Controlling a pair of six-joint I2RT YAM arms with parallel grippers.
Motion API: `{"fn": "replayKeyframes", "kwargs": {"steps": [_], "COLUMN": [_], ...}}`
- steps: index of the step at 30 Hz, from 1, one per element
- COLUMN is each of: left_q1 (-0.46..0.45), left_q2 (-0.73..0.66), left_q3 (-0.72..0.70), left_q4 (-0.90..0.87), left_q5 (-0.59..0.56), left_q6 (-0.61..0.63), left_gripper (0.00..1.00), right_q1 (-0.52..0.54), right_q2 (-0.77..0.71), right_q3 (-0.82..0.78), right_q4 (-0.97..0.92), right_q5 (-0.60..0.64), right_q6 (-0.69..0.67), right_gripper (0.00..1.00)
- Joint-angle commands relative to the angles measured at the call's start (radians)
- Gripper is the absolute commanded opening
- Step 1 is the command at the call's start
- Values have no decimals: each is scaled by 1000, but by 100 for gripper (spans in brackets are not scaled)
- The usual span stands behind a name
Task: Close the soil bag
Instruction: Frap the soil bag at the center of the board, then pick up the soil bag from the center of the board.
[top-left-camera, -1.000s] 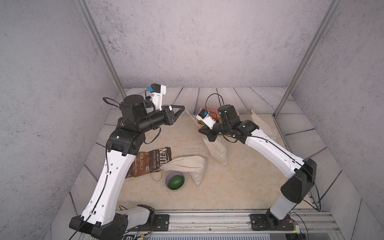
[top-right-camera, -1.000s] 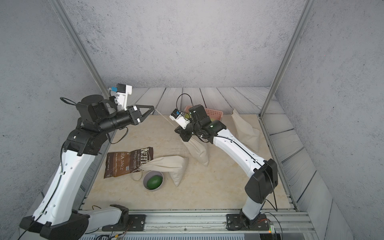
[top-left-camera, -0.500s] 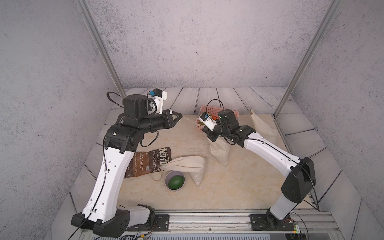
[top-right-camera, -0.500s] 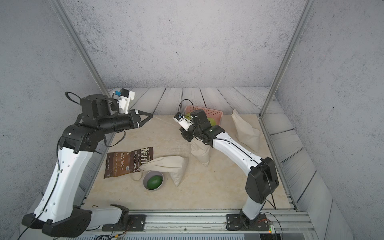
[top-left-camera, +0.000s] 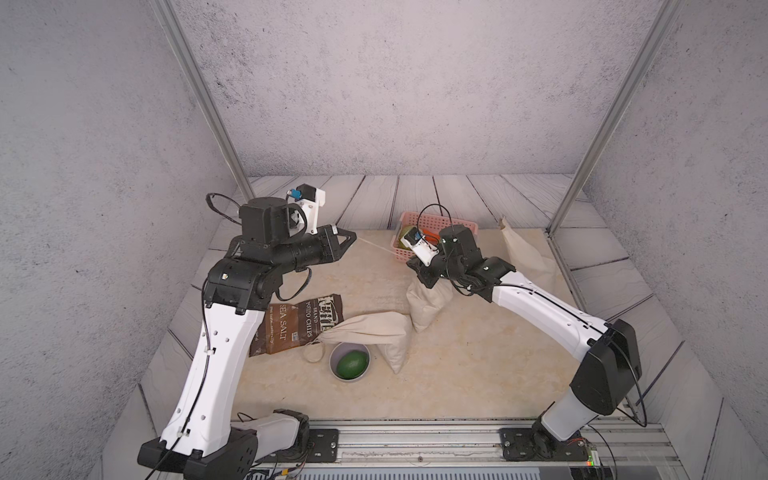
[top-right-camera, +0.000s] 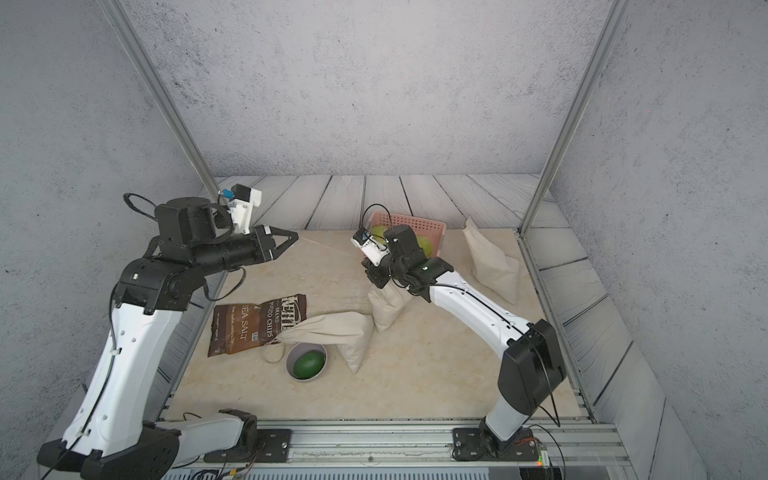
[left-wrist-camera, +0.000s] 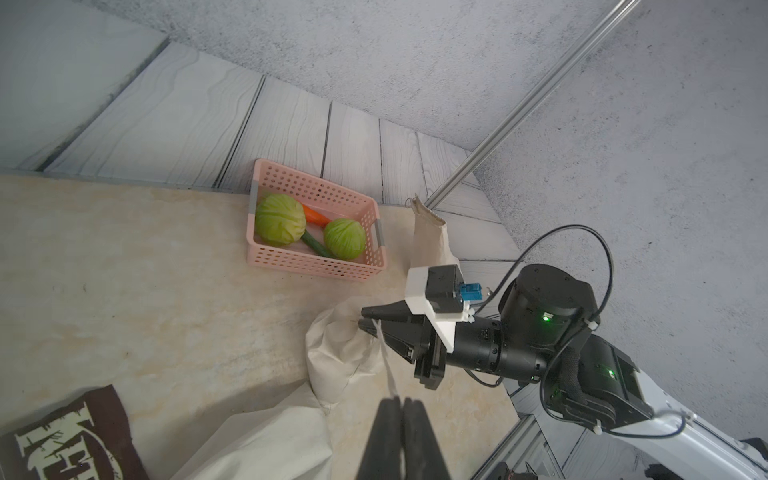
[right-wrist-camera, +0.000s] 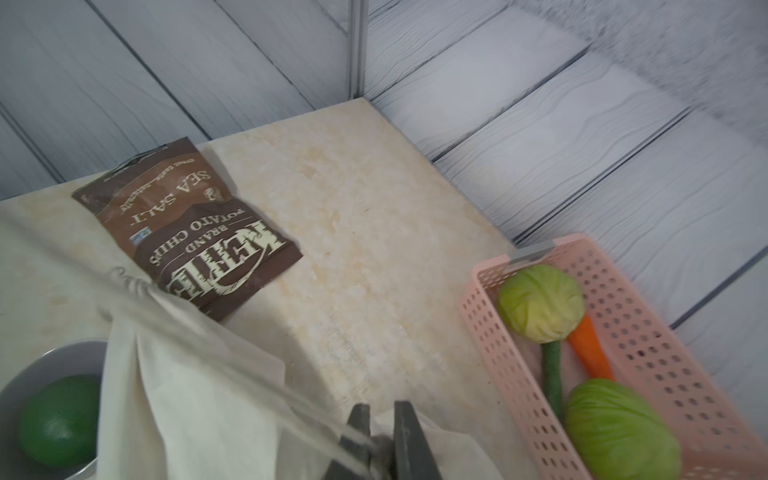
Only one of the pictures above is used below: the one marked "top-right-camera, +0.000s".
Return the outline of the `brown kettle chips bag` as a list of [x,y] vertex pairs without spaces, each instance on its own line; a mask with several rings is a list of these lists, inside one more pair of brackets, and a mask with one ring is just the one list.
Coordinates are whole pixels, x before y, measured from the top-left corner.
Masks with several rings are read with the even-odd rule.
[[261,304],[217,305],[207,356],[232,355],[276,343],[277,336],[307,318],[307,297],[294,294]]

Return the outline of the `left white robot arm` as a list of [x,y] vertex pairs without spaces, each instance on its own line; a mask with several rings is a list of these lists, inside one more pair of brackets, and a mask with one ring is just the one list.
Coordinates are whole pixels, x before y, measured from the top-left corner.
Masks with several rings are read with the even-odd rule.
[[150,422],[144,412],[160,360],[207,278],[271,262],[296,232],[234,220],[201,197],[155,206],[159,233],[123,270],[108,301],[110,331],[86,395],[63,436],[40,447],[48,472],[83,479],[160,479],[189,459],[254,462],[264,448],[253,414],[223,409],[208,418]]

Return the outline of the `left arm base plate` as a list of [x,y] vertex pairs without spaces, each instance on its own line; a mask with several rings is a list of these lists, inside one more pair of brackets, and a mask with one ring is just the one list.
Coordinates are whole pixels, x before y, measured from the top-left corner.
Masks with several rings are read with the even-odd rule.
[[238,443],[226,450],[203,456],[205,463],[286,463],[293,431],[262,429],[246,432]]

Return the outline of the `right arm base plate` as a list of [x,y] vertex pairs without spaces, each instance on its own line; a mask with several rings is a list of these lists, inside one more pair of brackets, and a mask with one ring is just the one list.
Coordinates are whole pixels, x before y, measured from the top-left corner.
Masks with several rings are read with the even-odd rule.
[[499,440],[486,427],[452,430],[452,458],[460,462],[541,461],[539,442],[528,428],[519,429],[510,439]]

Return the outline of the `beige cloth bag front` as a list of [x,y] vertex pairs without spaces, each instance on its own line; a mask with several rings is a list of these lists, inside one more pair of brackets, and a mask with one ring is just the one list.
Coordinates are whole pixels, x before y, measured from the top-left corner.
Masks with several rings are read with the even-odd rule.
[[263,358],[275,363],[284,355],[283,344],[334,345],[353,374],[364,362],[374,330],[370,315],[347,311],[318,315],[287,328],[261,347]]

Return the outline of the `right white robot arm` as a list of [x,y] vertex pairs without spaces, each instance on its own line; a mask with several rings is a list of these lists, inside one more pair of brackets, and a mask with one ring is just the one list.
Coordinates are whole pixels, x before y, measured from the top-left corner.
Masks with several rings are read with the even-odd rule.
[[360,228],[352,242],[364,254],[362,265],[375,287],[394,284],[446,310],[501,360],[500,397],[478,427],[454,429],[453,459],[538,461],[538,441],[526,424],[566,378],[555,329],[545,320],[532,323],[504,310],[448,262],[427,257],[407,225],[389,228],[381,239]]

